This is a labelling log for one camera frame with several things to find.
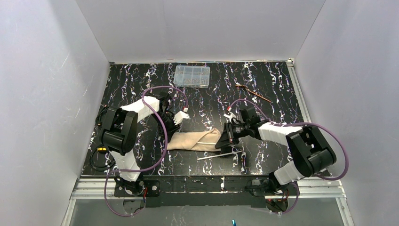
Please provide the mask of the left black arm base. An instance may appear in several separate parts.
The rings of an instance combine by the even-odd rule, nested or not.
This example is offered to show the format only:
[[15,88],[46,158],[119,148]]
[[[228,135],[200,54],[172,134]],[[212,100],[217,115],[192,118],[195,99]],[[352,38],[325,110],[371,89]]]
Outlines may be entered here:
[[156,180],[141,180],[136,182],[116,180],[114,196],[116,197],[158,197],[160,182]]

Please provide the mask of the beige cloth napkin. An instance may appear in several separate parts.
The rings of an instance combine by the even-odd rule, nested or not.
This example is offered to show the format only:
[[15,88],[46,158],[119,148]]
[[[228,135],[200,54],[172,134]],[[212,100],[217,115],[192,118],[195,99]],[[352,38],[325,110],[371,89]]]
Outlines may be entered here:
[[213,128],[203,132],[176,132],[167,145],[167,150],[186,150],[199,152],[217,152],[215,145],[199,145],[197,142],[216,143],[221,132]]

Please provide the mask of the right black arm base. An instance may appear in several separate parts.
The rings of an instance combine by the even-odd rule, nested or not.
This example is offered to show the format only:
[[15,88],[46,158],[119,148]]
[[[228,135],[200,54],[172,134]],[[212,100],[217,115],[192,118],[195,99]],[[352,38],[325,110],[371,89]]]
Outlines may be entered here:
[[268,178],[252,179],[247,182],[243,190],[250,192],[253,196],[284,195],[286,197],[300,194],[296,182],[280,185],[277,180]]

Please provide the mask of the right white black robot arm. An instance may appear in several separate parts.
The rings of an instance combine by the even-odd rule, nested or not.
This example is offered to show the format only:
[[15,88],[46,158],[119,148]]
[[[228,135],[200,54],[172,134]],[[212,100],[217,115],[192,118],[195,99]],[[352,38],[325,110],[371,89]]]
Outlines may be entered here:
[[326,169],[336,162],[336,154],[318,127],[277,126],[269,120],[261,120],[255,108],[241,109],[241,120],[232,113],[227,113],[227,122],[216,142],[216,149],[237,145],[241,137],[253,137],[258,140],[272,141],[287,146],[292,160],[268,175],[261,183],[269,190],[277,191],[281,187],[307,178]]

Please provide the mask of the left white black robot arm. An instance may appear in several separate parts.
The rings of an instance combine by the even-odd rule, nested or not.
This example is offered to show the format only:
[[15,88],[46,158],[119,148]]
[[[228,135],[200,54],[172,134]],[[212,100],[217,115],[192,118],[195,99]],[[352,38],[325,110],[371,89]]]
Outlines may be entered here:
[[117,167],[129,172],[121,172],[120,177],[128,182],[139,178],[140,168],[133,148],[136,144],[138,123],[152,116],[158,123],[161,136],[169,143],[173,134],[180,128],[174,121],[175,114],[169,110],[172,97],[165,92],[150,94],[122,107],[109,107],[101,121],[99,140],[109,150]]

